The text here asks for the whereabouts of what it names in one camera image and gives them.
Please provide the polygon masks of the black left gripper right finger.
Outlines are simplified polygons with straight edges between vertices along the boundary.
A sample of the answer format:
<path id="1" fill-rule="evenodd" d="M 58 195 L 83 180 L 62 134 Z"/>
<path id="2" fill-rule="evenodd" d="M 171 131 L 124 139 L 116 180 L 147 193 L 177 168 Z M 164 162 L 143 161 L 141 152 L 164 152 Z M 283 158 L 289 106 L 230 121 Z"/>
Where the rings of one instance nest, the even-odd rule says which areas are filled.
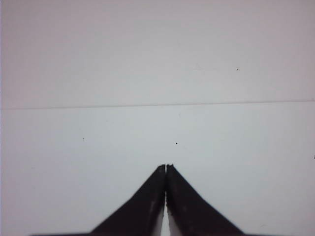
<path id="1" fill-rule="evenodd" d="M 244 236 L 208 204 L 173 165 L 166 167 L 166 206 L 172 236 Z"/>

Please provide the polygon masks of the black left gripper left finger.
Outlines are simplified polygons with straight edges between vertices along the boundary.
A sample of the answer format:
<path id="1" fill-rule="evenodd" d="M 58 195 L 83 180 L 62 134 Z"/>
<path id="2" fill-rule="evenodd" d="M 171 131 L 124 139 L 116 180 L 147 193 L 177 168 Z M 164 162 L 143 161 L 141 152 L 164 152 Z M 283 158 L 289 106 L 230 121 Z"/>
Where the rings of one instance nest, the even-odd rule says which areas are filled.
<path id="1" fill-rule="evenodd" d="M 97 236 L 150 236 L 163 212 L 165 165 L 160 165 L 134 195 L 101 222 L 91 234 Z"/>

